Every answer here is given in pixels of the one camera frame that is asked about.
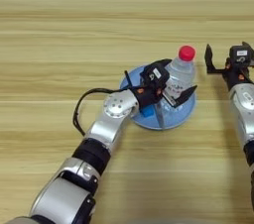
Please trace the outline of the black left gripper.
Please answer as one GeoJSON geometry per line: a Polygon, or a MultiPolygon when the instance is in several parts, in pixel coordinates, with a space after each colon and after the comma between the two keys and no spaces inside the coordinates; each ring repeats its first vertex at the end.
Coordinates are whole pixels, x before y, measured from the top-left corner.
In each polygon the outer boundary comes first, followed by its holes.
{"type": "MultiPolygon", "coordinates": [[[[172,61],[169,58],[156,60],[153,62],[153,66],[165,67],[172,61]]],[[[194,85],[181,93],[181,95],[175,99],[162,87],[155,86],[135,86],[132,88],[132,93],[137,99],[140,108],[145,108],[152,104],[159,103],[162,99],[165,99],[172,107],[179,107],[187,102],[194,94],[197,86],[194,85]]]]}

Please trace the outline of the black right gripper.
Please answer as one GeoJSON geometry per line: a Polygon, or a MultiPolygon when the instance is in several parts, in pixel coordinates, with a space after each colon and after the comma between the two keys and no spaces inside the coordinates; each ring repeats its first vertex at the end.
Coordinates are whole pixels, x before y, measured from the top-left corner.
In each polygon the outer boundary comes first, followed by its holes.
{"type": "MultiPolygon", "coordinates": [[[[246,46],[251,51],[251,53],[254,54],[254,50],[248,43],[242,42],[242,45],[246,46]]],[[[221,74],[229,90],[238,84],[253,84],[253,81],[249,78],[248,65],[240,66],[236,62],[232,62],[228,57],[226,59],[225,68],[216,68],[212,62],[212,49],[209,44],[206,45],[204,60],[207,73],[221,74]]]]}

